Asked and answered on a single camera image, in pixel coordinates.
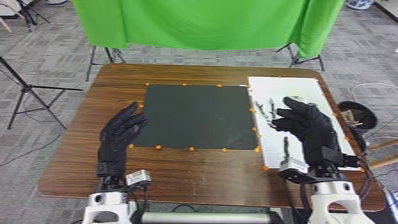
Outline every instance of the green backdrop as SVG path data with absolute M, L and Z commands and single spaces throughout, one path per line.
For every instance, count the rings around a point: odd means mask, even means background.
M 89 43 L 320 54 L 343 0 L 74 0 Z

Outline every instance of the backdrop stand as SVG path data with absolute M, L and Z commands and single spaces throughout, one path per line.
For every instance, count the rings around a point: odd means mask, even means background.
M 74 89 L 74 88 L 62 88 L 62 87 L 51 87 L 51 86 L 35 86 L 35 85 L 30 85 L 30 84 L 25 82 L 25 80 L 21 79 L 21 76 L 18 75 L 18 73 L 16 73 L 16 71 L 14 71 L 14 69 L 12 69 L 10 65 L 9 65 L 9 63 L 7 63 L 7 61 L 3 60 L 3 57 L 0 57 L 0 63 L 2 63 L 5 69 L 9 70 L 9 72 L 10 72 L 12 76 L 14 76 L 14 78 L 16 78 L 18 85 L 21 86 L 21 93 L 19 93 L 19 98 L 18 98 L 18 102 L 16 102 L 16 108 L 14 108 L 14 112 L 12 112 L 12 116 L 10 116 L 10 121 L 9 121 L 7 129 L 10 129 L 10 127 L 12 127 L 12 123 L 14 123 L 14 119 L 16 119 L 16 115 L 18 115 L 18 114 L 23 114 L 23 113 L 28 113 L 28 112 L 34 112 L 34 111 L 42 111 L 42 110 L 48 111 L 48 113 L 50 113 L 50 115 L 51 115 L 55 121 L 58 122 L 62 128 L 66 129 L 66 126 L 64 126 L 64 124 L 62 124 L 62 122 L 60 122 L 57 116 L 55 116 L 55 114 L 53 114 L 53 112 L 51 112 L 50 107 L 51 107 L 51 105 L 53 105 L 53 103 L 55 103 L 55 101 L 57 101 L 57 99 L 58 99 L 58 97 L 60 97 L 60 95 L 64 94 L 64 92 L 66 92 L 67 90 L 71 90 L 71 91 L 83 91 L 83 90 L 82 90 L 82 89 Z M 34 92 L 34 89 L 55 89 L 55 90 L 60 90 L 57 96 L 55 96 L 55 98 L 51 99 L 51 101 L 50 101 L 48 104 L 44 103 L 44 101 L 42 101 L 42 99 L 41 99 L 37 93 Z M 32 109 L 32 110 L 19 111 L 21 101 L 23 101 L 23 96 L 25 96 L 26 93 L 32 95 L 32 97 L 34 97 L 34 99 L 37 100 L 37 102 L 39 102 L 39 104 L 41 104 L 42 107 L 37 108 L 37 109 Z
M 293 65 L 300 65 L 302 63 L 305 63 L 307 61 L 312 61 L 312 60 L 318 60 L 318 62 L 320 62 L 320 70 L 325 71 L 325 65 L 323 65 L 323 60 L 321 60 L 320 54 L 318 54 L 318 56 L 314 58 L 311 58 L 307 60 L 302 60 L 302 61 L 300 61 L 300 58 L 298 58 L 298 55 L 297 55 L 295 59 L 293 59 L 293 61 L 289 63 L 289 68 L 293 67 Z
M 323 65 L 323 60 L 321 60 L 320 54 L 318 54 L 318 56 L 314 58 L 300 61 L 298 53 L 297 53 L 297 55 L 293 55 L 293 50 L 291 50 L 291 46 L 289 45 L 291 45 L 291 43 L 288 43 L 275 51 L 275 52 L 281 52 L 282 49 L 288 49 L 288 51 L 289 51 L 289 58 L 291 58 L 289 68 L 293 67 L 293 65 L 300 65 L 307 61 L 318 60 L 318 62 L 320 62 L 320 69 L 321 69 L 321 71 L 325 71 L 325 65 Z
M 126 63 L 124 58 L 121 56 L 121 50 L 119 49 L 112 49 L 112 55 L 110 55 L 110 50 L 105 47 L 105 52 L 106 52 L 108 62 L 110 63 L 115 63 L 115 56 L 121 59 L 121 63 Z M 89 69 L 87 69 L 87 74 L 85 74 L 85 82 L 89 82 L 89 80 L 90 80 L 90 68 L 92 68 L 92 65 L 103 65 L 103 64 L 98 64 L 94 62 L 94 57 L 96 57 L 96 46 L 92 46 L 92 50 L 90 50 L 90 63 L 89 63 Z
M 35 19 L 34 19 L 34 16 L 32 16 L 28 10 L 34 12 L 35 17 L 42 18 L 46 23 L 50 23 L 50 21 L 48 21 L 46 17 L 39 14 L 39 12 L 34 10 L 32 6 L 21 0 L 16 0 L 16 1 L 18 1 L 18 4 L 19 4 L 19 7 L 21 7 L 21 15 L 25 17 L 28 32 L 32 32 L 30 24 L 35 26 L 37 22 L 35 22 Z
M 277 49 L 277 53 L 282 51 L 284 48 L 288 48 L 288 51 L 289 51 L 289 59 L 293 61 L 295 59 L 295 55 L 293 55 L 293 50 L 291 50 L 291 47 L 289 47 L 291 43 L 288 43 L 279 49 Z

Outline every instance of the fingertip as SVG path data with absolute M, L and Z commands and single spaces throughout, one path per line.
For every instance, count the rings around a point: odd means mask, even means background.
M 128 105 L 128 107 L 124 108 L 124 110 L 126 110 L 126 114 L 133 114 L 135 113 L 135 111 L 137 111 L 137 109 L 138 109 L 138 102 L 137 101 L 133 101 L 133 103 Z

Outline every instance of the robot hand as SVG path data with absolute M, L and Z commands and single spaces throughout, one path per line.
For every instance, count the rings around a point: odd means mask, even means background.
M 284 97 L 284 104 L 291 108 L 277 109 L 281 119 L 272 121 L 277 131 L 288 131 L 302 142 L 304 159 L 309 166 L 328 161 L 343 165 L 343 154 L 337 143 L 337 134 L 332 129 L 330 118 L 316 106 Z
M 121 110 L 110 119 L 99 134 L 98 177 L 124 178 L 126 147 L 147 124 L 144 114 L 135 114 L 138 103 Z

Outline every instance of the black cable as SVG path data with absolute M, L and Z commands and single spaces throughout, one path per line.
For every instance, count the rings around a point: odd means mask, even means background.
M 71 224 L 78 224 L 78 222 L 82 223 L 83 222 L 83 219 L 80 219 L 78 221 L 74 221 Z
M 195 209 L 195 208 L 192 207 L 192 205 L 188 205 L 188 204 L 181 204 L 181 205 L 177 205 L 177 206 L 172 208 L 172 211 L 170 211 L 170 212 L 176 212 L 177 208 L 181 208 L 181 207 L 188 207 L 188 208 L 192 209 L 193 212 L 199 212 L 197 209 Z
M 32 152 L 42 150 L 51 144 L 53 142 L 57 142 L 58 138 L 62 135 L 62 131 L 58 132 L 58 135 L 55 137 L 55 139 L 46 143 L 44 146 L 41 146 L 37 149 L 32 149 L 28 152 L 25 152 L 19 156 L 16 156 L 5 163 L 0 164 L 0 167 L 3 167 L 7 164 L 10 164 L 23 156 L 26 156 Z
M 288 196 L 288 201 L 289 201 L 289 207 L 291 207 L 291 213 L 293 213 L 293 222 L 298 222 L 298 218 L 302 220 L 304 223 L 307 223 L 307 219 L 302 217 L 302 214 L 295 208 L 295 204 L 293 204 L 293 199 L 291 199 L 291 194 L 289 194 L 289 188 L 288 188 L 288 181 L 282 179 L 282 183 L 284 183 L 284 192 L 286 192 L 286 196 Z
M 147 187 L 144 187 L 144 206 L 142 206 L 142 215 L 147 212 Z
M 142 216 L 144 216 L 144 213 L 145 213 L 145 210 L 147 210 L 147 187 L 144 187 L 142 191 L 144 191 L 144 202 L 142 202 L 142 207 L 140 207 L 140 204 L 138 204 L 137 195 L 135 195 L 135 193 L 131 192 L 131 195 L 133 195 L 133 201 L 135 201 L 135 206 L 137 206 L 137 211 L 135 211 L 135 213 L 133 213 L 133 215 L 131 215 L 129 221 L 131 221 L 131 223 L 137 223 L 137 224 L 142 224 Z
M 311 205 L 309 205 L 309 201 L 307 201 L 307 188 L 305 188 L 305 184 L 300 184 L 300 199 L 302 199 L 302 207 L 304 207 L 304 217 L 305 219 L 309 219 L 309 215 L 311 215 Z
M 368 194 L 369 194 L 371 183 L 373 183 L 373 178 L 371 178 L 373 174 L 371 174 L 368 162 L 362 158 L 360 158 L 360 162 L 364 164 L 364 172 L 366 172 L 364 183 L 362 183 L 360 190 L 359 190 L 359 197 L 360 197 L 360 200 L 362 200 L 366 198 Z
M 387 176 L 387 175 L 389 175 L 389 173 L 391 173 L 391 172 L 394 172 L 394 171 L 398 171 L 398 169 L 392 169 L 392 170 L 389 170 L 389 172 L 387 172 L 387 173 L 378 174 L 378 175 L 375 176 L 375 178 L 378 178 L 378 177 L 382 177 L 382 176 Z

